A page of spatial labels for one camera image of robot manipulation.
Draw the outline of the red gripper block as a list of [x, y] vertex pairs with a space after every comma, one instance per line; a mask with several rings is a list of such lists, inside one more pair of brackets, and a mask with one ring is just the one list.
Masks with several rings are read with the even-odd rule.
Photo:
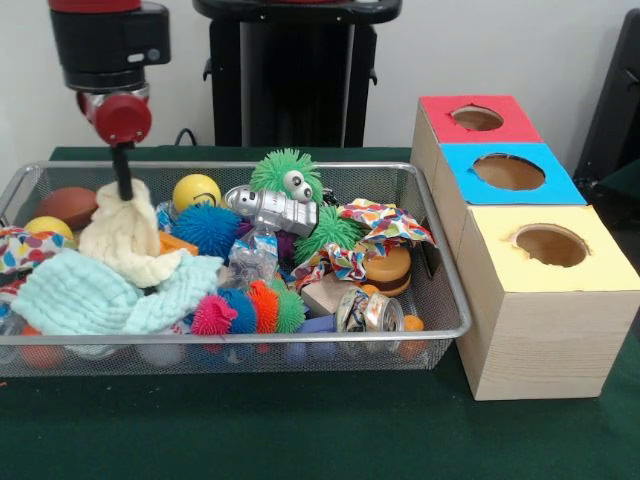
[[152, 126], [149, 90], [115, 91], [106, 94], [77, 92], [78, 107], [111, 154], [121, 200], [133, 199], [128, 151], [146, 138]]

